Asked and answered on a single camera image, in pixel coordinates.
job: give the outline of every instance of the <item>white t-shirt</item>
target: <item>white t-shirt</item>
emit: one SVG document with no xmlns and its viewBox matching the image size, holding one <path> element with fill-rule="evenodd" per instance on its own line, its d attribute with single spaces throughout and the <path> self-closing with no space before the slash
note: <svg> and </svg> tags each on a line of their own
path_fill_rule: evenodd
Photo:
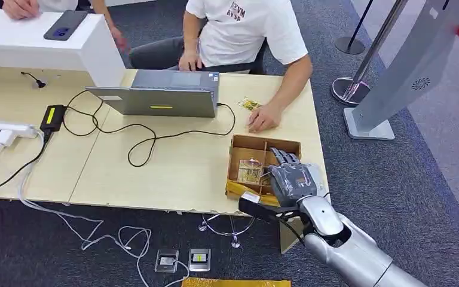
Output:
<svg viewBox="0 0 459 287">
<path fill-rule="evenodd" d="M 254 62 L 265 37 L 284 65 L 307 54 L 290 0 L 189 0 L 186 10 L 209 20 L 200 35 L 207 67 Z"/>
<path fill-rule="evenodd" d="M 41 12 L 64 12 L 76 10 L 78 0 L 38 0 Z"/>
</svg>

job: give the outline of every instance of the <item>gray pants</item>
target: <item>gray pants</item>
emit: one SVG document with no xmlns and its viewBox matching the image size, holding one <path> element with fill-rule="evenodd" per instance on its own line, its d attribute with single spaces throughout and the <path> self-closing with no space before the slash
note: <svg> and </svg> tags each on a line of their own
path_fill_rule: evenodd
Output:
<svg viewBox="0 0 459 287">
<path fill-rule="evenodd" d="M 183 53 L 183 37 L 168 38 L 134 48 L 129 54 L 131 65 L 139 70 L 178 70 Z M 201 71 L 248 74 L 251 69 L 262 69 L 262 57 L 253 63 L 205 67 Z"/>
<path fill-rule="evenodd" d="M 168 38 L 131 50 L 129 59 L 135 69 L 140 70 L 178 70 L 183 53 L 183 37 Z"/>
</svg>

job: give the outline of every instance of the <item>yellow mat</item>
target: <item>yellow mat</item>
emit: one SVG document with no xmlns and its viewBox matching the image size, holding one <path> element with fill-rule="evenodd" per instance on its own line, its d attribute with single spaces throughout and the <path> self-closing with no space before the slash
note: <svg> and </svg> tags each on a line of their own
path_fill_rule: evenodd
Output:
<svg viewBox="0 0 459 287">
<path fill-rule="evenodd" d="M 187 278 L 182 287 L 291 287 L 291 281 Z"/>
</svg>

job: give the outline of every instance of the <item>wooden table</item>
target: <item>wooden table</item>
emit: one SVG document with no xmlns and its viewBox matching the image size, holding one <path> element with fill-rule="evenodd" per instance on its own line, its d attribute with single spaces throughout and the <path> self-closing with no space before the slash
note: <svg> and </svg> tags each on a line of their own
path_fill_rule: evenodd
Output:
<svg viewBox="0 0 459 287">
<path fill-rule="evenodd" d="M 67 104 L 84 86 L 91 85 L 84 73 L 64 74 L 59 79 L 54 77 L 40 90 L 32 89 L 33 82 L 18 70 L 0 69 L 0 79 L 5 83 L 0 85 L 0 120 L 39 124 L 47 105 Z M 135 70 L 128 70 L 122 86 L 130 86 L 135 74 Z M 237 103 L 245 96 L 265 103 L 280 83 L 281 77 L 276 76 L 221 75 L 219 102 L 232 107 L 236 115 L 232 133 L 228 136 L 187 134 L 158 140 L 151 161 L 143 167 L 129 165 L 127 152 L 135 143 L 152 136 L 144 128 L 133 127 L 111 135 L 94 133 L 86 138 L 61 129 L 35 168 L 26 197 L 95 206 L 242 215 L 238 211 L 238 201 L 227 199 L 225 195 L 232 135 L 249 135 L 246 123 L 250 112 Z M 74 102 L 74 107 L 91 112 L 97 104 L 98 99 L 86 93 Z M 224 106 L 219 107 L 217 117 L 211 119 L 124 116 L 104 105 L 98 119 L 103 130 L 141 123 L 155 130 L 158 136 L 192 129 L 222 133 L 229 130 L 233 121 L 231 112 Z M 67 114 L 66 121 L 78 132 L 86 132 L 92 127 L 90 118 L 74 112 Z M 284 112 L 281 125 L 259 135 L 300 142 L 302 161 L 317 163 L 328 186 L 310 82 Z M 33 158 L 39 147 L 37 139 L 21 139 L 5 150 L 0 155 L 3 158 L 0 182 L 10 174 L 9 170 L 16 170 Z M 150 143 L 143 144 L 131 159 L 144 161 L 149 147 Z M 0 198 L 14 199 L 15 193 L 16 183 L 10 183 L 0 189 Z M 289 232 L 281 233 L 290 237 Z M 287 242 L 281 240 L 282 251 L 291 241 L 292 238 Z"/>
<path fill-rule="evenodd" d="M 42 89 L 30 77 L 20 71 L 31 72 L 36 77 L 48 81 Z M 34 124 L 39 127 L 48 105 L 64 104 L 92 80 L 85 72 L 45 71 L 31 69 L 0 68 L 0 121 L 8 123 Z M 99 100 L 83 97 L 76 107 L 86 111 L 97 108 Z M 103 120 L 108 113 L 103 106 L 98 119 Z M 66 115 L 69 126 L 76 132 L 90 130 L 91 121 L 87 117 L 70 112 Z M 79 138 L 65 129 L 54 134 L 44 155 L 36 165 L 26 190 L 31 200 L 67 203 L 82 172 L 97 134 Z M 33 159 L 41 149 L 38 139 L 17 138 L 13 145 L 0 153 L 0 183 L 20 166 Z M 21 176 L 0 188 L 1 199 L 16 199 L 17 184 Z"/>
</svg>

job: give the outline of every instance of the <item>laptop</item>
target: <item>laptop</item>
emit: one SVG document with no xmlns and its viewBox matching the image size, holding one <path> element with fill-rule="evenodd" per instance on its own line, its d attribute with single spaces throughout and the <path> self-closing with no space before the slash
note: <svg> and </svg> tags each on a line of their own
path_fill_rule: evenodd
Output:
<svg viewBox="0 0 459 287">
<path fill-rule="evenodd" d="M 123 115 L 214 118 L 219 73 L 138 70 L 130 88 L 86 89 Z"/>
</svg>

